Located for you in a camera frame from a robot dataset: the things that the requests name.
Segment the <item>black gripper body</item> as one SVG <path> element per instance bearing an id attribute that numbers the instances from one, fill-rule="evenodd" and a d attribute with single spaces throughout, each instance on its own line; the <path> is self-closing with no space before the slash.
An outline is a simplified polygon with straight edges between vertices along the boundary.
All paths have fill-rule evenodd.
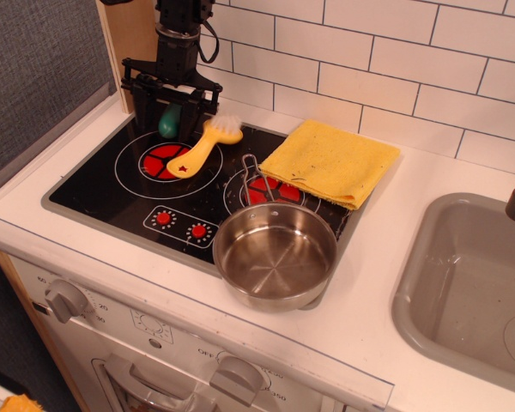
<path id="1" fill-rule="evenodd" d="M 200 33 L 159 32 L 154 61 L 125 58 L 121 87 L 135 93 L 138 89 L 149 99 L 185 103 L 189 97 L 178 87 L 199 93 L 198 105 L 209 114 L 217 113 L 222 86 L 197 72 L 197 58 L 203 55 Z"/>

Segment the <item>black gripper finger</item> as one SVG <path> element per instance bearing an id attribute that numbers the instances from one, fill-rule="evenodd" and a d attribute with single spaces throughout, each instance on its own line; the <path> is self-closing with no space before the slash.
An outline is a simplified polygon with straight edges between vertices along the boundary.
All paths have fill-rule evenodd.
<path id="1" fill-rule="evenodd" d="M 153 127 L 159 90 L 160 88 L 156 84 L 135 83 L 132 87 L 136 124 L 141 132 L 150 131 Z"/>
<path id="2" fill-rule="evenodd" d="M 181 106 L 179 116 L 178 140 L 187 142 L 197 127 L 197 122 L 206 113 L 206 104 L 203 101 L 186 101 Z"/>

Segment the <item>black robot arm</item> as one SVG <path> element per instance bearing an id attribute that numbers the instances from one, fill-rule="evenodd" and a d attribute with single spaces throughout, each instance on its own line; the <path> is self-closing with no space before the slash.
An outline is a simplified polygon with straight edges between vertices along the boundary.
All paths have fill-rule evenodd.
<path id="1" fill-rule="evenodd" d="M 201 28 L 211 34 L 208 23 L 213 15 L 212 1 L 158 1 L 160 12 L 155 26 L 158 46 L 154 61 L 125 58 L 122 88 L 130 91 L 135 104 L 136 124 L 140 131 L 149 131 L 155 124 L 159 100 L 181 106 L 179 131 L 174 136 L 188 142 L 205 114 L 214 115 L 222 86 L 197 72 L 197 60 L 206 64 L 215 61 L 220 46 L 206 58 L 200 45 Z"/>

